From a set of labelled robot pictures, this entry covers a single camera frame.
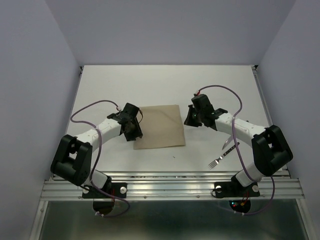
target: white wall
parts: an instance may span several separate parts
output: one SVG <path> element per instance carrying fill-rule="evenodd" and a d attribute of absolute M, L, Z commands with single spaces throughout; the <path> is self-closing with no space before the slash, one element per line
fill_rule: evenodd
<path fill-rule="evenodd" d="M 80 64 L 258 64 L 294 0 L 46 0 Z"/>
<path fill-rule="evenodd" d="M 79 65 L 43 0 L 0 6 L 0 239 L 29 239 Z"/>
<path fill-rule="evenodd" d="M 297 0 L 258 67 L 276 125 L 292 149 L 288 165 L 299 177 L 320 234 L 320 1 Z"/>

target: fork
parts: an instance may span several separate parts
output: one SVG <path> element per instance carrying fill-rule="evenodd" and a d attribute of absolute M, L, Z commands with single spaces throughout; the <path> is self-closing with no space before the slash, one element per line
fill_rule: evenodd
<path fill-rule="evenodd" d="M 213 160 L 212 162 L 209 163 L 208 167 L 209 169 L 213 169 L 215 166 L 217 166 L 220 161 L 227 156 L 233 149 L 236 148 L 236 145 L 233 145 L 231 148 L 229 148 L 224 154 L 222 154 L 220 157 L 218 157 L 217 159 Z"/>

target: white tabletop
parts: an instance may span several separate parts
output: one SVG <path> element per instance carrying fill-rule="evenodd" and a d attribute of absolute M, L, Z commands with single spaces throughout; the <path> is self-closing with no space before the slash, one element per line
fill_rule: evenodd
<path fill-rule="evenodd" d="M 239 118 L 256 125 L 268 126 L 251 66 L 86 65 L 72 112 L 103 99 L 113 100 L 122 107 L 127 102 L 138 107 L 177 104 L 184 121 L 196 90 L 213 84 L 224 85 L 238 93 L 243 102 Z M 233 114 L 239 108 L 236 97 L 222 88 L 209 88 L 201 93 L 209 97 L 215 109 L 223 108 Z M 79 113 L 76 119 L 98 125 L 107 115 L 115 112 L 112 104 L 100 103 Z M 70 122 L 67 133 L 77 135 L 89 128 L 85 124 Z M 102 146 L 97 169 L 108 172 L 208 171 L 208 164 L 233 145 L 231 143 L 222 151 L 229 136 L 204 126 L 184 126 L 184 134 L 186 146 L 159 149 L 134 150 L 133 142 L 126 142 L 123 135 L 113 138 Z M 239 148 L 246 165 L 252 163 L 252 149 L 241 141 Z M 97 151 L 93 153 L 92 164 L 96 156 Z M 234 150 L 212 171 L 241 169 Z"/>

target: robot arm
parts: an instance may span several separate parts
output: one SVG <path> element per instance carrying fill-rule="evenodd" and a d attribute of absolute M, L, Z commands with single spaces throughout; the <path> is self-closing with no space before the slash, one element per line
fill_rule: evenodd
<path fill-rule="evenodd" d="M 189 112 L 184 124 L 200 127 L 204 124 L 208 128 L 232 135 L 233 116 L 224 109 L 214 110 L 208 97 L 200 94 L 191 99 Z M 280 128 L 257 126 L 236 118 L 234 121 L 235 135 L 253 151 L 254 162 L 246 167 L 250 177 L 259 182 L 262 177 L 272 176 L 277 170 L 293 158 L 293 154 Z M 221 183 L 222 189 L 217 192 L 218 198 L 238 197 L 246 192 L 254 182 L 244 170 L 231 178 L 231 182 Z"/>
<path fill-rule="evenodd" d="M 109 115 L 96 127 L 101 132 L 101 144 L 121 134 L 124 134 L 127 141 L 141 138 L 143 134 L 137 120 L 138 112 L 138 107 L 127 103 L 122 111 Z M 99 135 L 95 129 L 77 136 L 63 136 L 53 158 L 51 172 L 76 186 L 91 186 L 91 158 L 98 147 Z M 92 179 L 95 185 L 105 192 L 111 187 L 111 178 L 97 170 L 94 171 Z"/>

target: brown paper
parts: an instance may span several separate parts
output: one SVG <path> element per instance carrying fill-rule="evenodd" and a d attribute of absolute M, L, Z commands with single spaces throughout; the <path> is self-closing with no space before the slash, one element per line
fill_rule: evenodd
<path fill-rule="evenodd" d="M 185 146 L 185 133 L 178 105 L 140 107 L 143 119 L 142 138 L 134 141 L 133 149 L 158 149 Z"/>

